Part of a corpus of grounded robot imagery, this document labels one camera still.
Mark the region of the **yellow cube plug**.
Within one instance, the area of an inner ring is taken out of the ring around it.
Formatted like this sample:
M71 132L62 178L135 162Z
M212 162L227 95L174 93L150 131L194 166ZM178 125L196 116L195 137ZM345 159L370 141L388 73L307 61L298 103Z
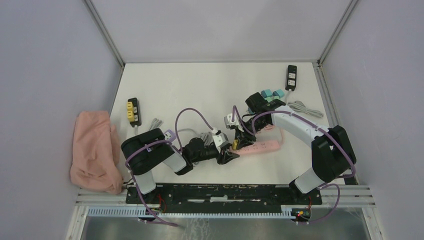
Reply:
M233 150L237 150L237 147L238 147L238 140L236 140L236 139L235 139L235 140L233 141L233 143L232 143L232 146L231 146L231 147L232 147L232 149L233 149Z

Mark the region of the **pink power strip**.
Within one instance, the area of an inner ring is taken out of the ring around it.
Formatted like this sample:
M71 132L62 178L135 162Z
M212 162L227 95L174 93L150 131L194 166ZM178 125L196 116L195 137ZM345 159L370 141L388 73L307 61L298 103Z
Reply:
M253 145L245 146L233 152L242 155L263 154L277 151L281 148L281 144L277 140L257 141Z

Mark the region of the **green cube plug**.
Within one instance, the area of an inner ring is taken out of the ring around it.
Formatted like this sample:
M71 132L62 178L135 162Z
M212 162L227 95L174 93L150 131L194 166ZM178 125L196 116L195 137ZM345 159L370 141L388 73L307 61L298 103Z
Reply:
M269 102L273 101L275 99L275 97L269 96L269 97L265 97L264 99L269 103Z

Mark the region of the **teal USB charger plug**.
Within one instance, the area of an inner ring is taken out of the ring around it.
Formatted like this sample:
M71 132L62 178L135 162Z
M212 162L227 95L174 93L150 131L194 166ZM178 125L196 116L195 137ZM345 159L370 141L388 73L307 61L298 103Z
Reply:
M273 96L273 92L270 89L265 89L260 92L263 98L269 98Z
M275 98L281 99L285 96L285 93L282 89L277 89L277 90L273 91L272 96L275 97Z

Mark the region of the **purple power strip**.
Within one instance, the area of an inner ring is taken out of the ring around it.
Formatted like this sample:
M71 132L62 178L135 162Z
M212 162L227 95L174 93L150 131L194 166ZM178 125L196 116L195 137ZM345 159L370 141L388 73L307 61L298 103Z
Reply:
M176 134L171 129L168 129L164 132L164 139L166 141L169 141L172 143L176 138L177 138Z

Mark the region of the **black power strip green USB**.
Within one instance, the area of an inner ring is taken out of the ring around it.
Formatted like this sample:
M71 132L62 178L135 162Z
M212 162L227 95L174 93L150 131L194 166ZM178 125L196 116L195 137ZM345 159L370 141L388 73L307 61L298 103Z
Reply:
M286 72L286 84L285 84L285 90L286 91L294 91L297 86L297 66L295 65L288 65L287 66L287 72Z

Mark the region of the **small black power strip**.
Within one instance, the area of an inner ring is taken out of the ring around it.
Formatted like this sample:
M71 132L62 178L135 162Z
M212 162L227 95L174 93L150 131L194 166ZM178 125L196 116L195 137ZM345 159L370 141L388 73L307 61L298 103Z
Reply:
M133 98L129 98L127 100L127 102L132 102L133 103L133 112L134 112L134 115L135 115L135 121L134 122L129 122L129 124L133 128L141 126L142 125L142 122L141 122L141 115L140 115L139 100L136 97L133 97Z

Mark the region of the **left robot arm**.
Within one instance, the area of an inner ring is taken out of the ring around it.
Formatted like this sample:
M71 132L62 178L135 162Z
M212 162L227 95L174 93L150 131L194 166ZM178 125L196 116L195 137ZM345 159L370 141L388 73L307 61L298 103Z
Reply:
M176 137L171 131L155 128L125 140L120 146L125 157L124 165L138 189L138 197L147 204L154 202L158 195L153 169L159 164L165 164L181 176L193 170L193 163L216 159L219 165L225 165L240 157L231 151L232 144L220 130L209 133L209 144L194 137L181 150L171 142Z

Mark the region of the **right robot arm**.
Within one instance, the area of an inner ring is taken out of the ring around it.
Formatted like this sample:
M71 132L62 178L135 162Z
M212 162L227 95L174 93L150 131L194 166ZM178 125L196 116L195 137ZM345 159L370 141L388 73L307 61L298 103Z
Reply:
M257 132L266 126L288 131L311 149L311 167L289 184L289 199L302 204L309 192L335 179L351 178L357 162L346 130L340 125L320 125L299 115L280 99L265 100L258 92L245 101L253 116L243 121L236 106L224 117L228 129L234 129L233 149L253 145Z

